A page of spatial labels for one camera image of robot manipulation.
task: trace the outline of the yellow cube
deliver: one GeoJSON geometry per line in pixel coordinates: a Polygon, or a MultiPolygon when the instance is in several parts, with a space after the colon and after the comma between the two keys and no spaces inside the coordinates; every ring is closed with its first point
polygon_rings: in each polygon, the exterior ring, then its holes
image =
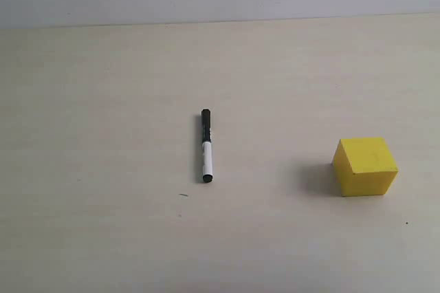
{"type": "Polygon", "coordinates": [[[333,167],[344,197],[384,195],[399,171],[383,138],[341,139],[333,167]]]}

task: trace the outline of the whiteboard marker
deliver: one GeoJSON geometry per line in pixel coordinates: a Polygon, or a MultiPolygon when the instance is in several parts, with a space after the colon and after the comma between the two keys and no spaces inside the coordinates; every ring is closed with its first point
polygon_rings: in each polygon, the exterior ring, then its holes
{"type": "Polygon", "coordinates": [[[203,181],[212,181],[211,112],[201,112],[201,149],[203,151],[203,181]]]}

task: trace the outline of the beige table surface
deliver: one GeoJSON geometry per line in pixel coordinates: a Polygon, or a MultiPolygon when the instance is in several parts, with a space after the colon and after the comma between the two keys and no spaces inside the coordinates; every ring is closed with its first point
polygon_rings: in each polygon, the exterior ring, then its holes
{"type": "Polygon", "coordinates": [[[2,30],[0,70],[1,292],[440,290],[440,14],[2,30]],[[358,136],[383,197],[337,196],[358,136]]]}

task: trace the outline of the marker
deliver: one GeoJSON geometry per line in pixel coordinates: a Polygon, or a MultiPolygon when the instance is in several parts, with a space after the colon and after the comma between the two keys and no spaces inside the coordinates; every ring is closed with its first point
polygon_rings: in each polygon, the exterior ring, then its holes
{"type": "Polygon", "coordinates": [[[212,181],[211,112],[201,112],[201,149],[203,151],[203,181],[212,181]]]}

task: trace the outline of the table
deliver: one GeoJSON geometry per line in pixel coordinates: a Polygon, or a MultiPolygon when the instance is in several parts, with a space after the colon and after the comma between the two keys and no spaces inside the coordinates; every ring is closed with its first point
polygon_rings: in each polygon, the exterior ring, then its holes
{"type": "Polygon", "coordinates": [[[438,292],[440,14],[2,30],[0,68],[2,291],[438,292]],[[339,197],[363,136],[400,172],[339,197]]]}

